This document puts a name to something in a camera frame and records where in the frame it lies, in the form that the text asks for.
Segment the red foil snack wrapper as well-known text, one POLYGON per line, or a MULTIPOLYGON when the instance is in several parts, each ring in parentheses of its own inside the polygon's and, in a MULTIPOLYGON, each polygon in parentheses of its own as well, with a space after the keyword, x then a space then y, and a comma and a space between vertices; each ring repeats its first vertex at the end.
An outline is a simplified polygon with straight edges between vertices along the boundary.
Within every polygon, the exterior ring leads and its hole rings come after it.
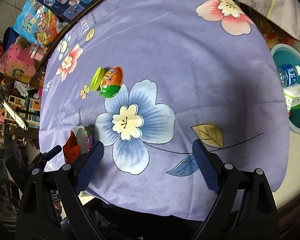
POLYGON ((73 164, 74 161, 81 155, 81 147, 77 143, 77 139, 73 131, 70 132, 70 137, 63 146, 63 155, 66 164, 73 164))

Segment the green white carton box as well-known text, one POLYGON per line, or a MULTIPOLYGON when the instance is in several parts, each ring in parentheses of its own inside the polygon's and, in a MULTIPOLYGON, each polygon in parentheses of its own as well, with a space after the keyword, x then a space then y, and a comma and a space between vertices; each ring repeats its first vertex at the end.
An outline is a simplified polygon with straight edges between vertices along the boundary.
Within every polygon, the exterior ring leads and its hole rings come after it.
POLYGON ((300 84, 296 83, 283 89, 286 100, 287 112, 300 109, 300 84))

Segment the purple floral tablecloth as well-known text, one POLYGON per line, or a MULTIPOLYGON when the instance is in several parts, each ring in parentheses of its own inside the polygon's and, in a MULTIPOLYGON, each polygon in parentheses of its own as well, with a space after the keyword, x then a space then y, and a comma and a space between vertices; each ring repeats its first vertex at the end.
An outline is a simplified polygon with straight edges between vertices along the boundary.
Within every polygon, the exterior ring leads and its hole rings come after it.
POLYGON ((51 55, 39 146, 78 126, 104 145, 87 193, 125 209, 204 220, 216 195, 192 156, 200 139, 240 170, 286 174, 289 124, 277 70, 253 21, 232 0, 105 0, 51 55), (89 86, 119 66, 112 98, 89 86))

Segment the red patterned floor mat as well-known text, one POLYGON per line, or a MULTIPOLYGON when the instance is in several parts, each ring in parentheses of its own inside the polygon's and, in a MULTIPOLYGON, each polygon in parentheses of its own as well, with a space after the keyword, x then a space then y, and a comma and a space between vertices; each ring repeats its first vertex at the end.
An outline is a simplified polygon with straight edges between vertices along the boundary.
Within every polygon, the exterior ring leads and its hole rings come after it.
POLYGON ((257 26, 270 50, 272 50, 272 48, 279 43, 292 46, 295 42, 295 39, 292 38, 287 32, 266 18, 259 19, 257 26))

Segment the teal plastic trash bin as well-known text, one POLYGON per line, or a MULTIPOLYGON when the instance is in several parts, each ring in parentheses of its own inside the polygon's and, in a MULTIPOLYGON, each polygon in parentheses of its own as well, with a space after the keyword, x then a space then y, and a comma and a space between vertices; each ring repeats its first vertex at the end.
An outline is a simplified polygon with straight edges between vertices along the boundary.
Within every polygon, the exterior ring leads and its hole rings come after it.
POLYGON ((300 134, 300 53, 286 44, 271 50, 286 99, 290 130, 300 134))

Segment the orange dog egg shell half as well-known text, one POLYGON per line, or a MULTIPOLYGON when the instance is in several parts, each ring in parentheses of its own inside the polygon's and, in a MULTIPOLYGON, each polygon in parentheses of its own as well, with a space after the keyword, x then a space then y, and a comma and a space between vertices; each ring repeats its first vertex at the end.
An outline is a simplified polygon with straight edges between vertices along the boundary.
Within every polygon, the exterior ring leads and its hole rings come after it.
POLYGON ((100 83, 100 96, 105 98, 114 97, 123 84, 123 70, 116 66, 106 72, 100 83))

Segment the plastic water bottle blue label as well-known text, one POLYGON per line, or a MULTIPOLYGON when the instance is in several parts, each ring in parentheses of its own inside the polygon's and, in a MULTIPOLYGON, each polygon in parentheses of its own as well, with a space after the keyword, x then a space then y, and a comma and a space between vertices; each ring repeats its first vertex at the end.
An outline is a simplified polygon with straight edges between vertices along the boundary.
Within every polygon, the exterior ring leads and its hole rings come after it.
POLYGON ((277 67, 281 87, 286 88, 296 83, 297 77, 300 76, 300 66, 293 66, 289 63, 277 67))

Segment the colourful cartoon toy package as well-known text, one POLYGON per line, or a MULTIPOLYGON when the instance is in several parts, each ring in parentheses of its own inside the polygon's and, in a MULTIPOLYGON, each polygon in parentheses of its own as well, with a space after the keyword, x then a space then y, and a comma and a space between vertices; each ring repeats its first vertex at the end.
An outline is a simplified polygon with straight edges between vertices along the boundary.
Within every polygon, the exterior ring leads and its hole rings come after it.
POLYGON ((67 24, 48 7, 36 0, 27 0, 17 16, 13 30, 47 51, 67 24))

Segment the pink butterfly toy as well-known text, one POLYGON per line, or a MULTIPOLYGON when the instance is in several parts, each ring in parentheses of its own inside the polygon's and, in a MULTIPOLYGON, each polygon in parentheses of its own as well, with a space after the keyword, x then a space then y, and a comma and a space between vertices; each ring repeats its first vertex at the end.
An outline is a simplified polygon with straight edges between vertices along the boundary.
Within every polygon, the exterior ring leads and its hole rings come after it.
POLYGON ((45 50, 35 44, 22 48, 14 42, 0 58, 0 72, 14 79, 21 80, 36 74, 36 62, 41 61, 45 50))

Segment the green round plastic lid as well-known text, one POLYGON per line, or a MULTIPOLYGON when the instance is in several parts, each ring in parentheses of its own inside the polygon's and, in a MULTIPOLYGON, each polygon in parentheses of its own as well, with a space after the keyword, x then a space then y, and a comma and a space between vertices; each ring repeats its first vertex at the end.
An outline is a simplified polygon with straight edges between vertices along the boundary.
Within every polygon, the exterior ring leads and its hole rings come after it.
POLYGON ((102 82, 102 79, 104 77, 104 74, 105 74, 105 70, 102 68, 102 67, 99 67, 95 74, 93 75, 93 78, 91 80, 91 83, 90 83, 90 90, 95 92, 98 90, 98 88, 100 87, 100 84, 102 82))

